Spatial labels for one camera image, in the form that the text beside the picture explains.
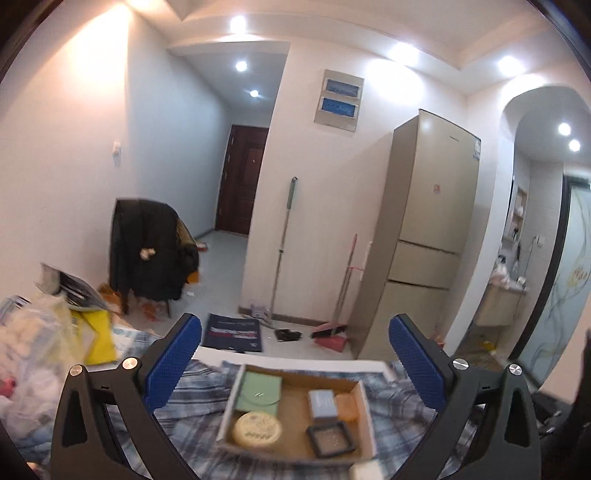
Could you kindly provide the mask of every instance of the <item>white tile wall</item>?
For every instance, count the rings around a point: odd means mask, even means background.
[[[497,350],[504,357],[513,350],[540,294],[554,249],[560,216],[563,165],[532,161],[530,172],[519,261],[519,274],[525,275],[528,292],[518,306],[519,313],[514,324],[504,329],[499,337]],[[543,247],[533,242],[536,235],[544,237]]]

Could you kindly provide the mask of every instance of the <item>brown door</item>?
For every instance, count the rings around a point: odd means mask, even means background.
[[[232,125],[217,201],[216,230],[248,235],[268,133],[268,128]]]

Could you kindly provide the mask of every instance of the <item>dark blue mat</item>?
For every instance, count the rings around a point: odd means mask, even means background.
[[[255,319],[233,319],[210,313],[202,345],[235,352],[262,352],[261,324]]]

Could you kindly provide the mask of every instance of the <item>refrigerator door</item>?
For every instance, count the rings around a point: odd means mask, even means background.
[[[420,111],[417,152],[400,240],[461,254],[472,217],[480,141]]]
[[[450,288],[459,265],[459,255],[398,242],[388,279],[426,287]]]
[[[386,283],[359,359],[383,361],[398,359],[390,346],[388,326],[390,320],[399,313],[406,313],[421,333],[429,338],[433,334],[446,297],[446,290]]]

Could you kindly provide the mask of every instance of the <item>black cloth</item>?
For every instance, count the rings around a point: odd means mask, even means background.
[[[591,471],[591,332],[573,408],[556,432],[542,439],[543,480],[583,480]]]
[[[193,245],[180,245],[177,222],[177,212],[165,203],[117,200],[109,284],[125,300],[130,290],[156,301],[181,297],[187,276],[199,266],[199,254]],[[143,260],[141,250],[150,248],[155,254]]]

